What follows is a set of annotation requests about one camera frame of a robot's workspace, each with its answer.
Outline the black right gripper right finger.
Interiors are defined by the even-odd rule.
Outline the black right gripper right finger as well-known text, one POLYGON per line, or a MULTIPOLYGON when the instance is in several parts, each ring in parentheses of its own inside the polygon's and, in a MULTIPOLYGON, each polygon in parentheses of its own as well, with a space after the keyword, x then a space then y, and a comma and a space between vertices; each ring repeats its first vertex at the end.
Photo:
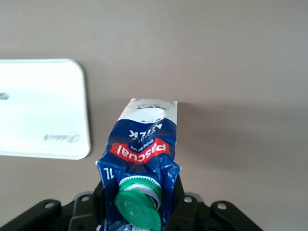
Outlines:
POLYGON ((198 207, 203 199, 193 192, 185 192, 180 176, 174 189, 173 213, 167 222, 168 231, 202 231, 199 226, 198 207))

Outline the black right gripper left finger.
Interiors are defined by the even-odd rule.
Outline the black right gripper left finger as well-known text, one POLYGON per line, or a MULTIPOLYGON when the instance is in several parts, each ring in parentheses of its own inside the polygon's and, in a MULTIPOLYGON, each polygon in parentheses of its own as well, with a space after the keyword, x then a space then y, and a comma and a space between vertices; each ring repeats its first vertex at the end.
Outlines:
POLYGON ((74 201, 69 231, 100 231, 106 218, 105 194, 100 181, 93 192, 84 192, 74 201))

